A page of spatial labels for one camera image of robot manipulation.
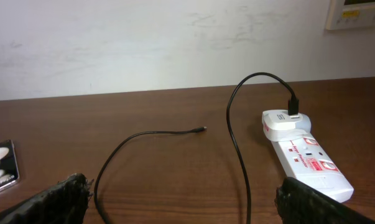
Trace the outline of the black smartphone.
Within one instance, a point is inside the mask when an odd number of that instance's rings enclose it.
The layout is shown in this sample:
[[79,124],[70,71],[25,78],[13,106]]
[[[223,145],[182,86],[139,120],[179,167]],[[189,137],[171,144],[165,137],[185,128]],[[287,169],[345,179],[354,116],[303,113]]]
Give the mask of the black smartphone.
[[0,142],[0,192],[16,185],[20,179],[14,143]]

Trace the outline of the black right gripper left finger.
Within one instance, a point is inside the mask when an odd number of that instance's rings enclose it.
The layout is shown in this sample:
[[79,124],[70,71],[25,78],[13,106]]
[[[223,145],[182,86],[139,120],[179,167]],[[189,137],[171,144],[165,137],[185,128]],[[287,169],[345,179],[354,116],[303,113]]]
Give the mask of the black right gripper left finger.
[[93,181],[76,173],[0,212],[0,224],[82,224]]

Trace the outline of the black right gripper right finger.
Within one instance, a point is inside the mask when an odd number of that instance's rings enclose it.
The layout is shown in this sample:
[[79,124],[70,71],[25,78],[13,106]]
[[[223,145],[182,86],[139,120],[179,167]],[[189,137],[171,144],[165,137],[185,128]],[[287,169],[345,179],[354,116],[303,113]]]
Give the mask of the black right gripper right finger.
[[286,177],[277,188],[275,205],[284,224],[375,224],[293,177]]

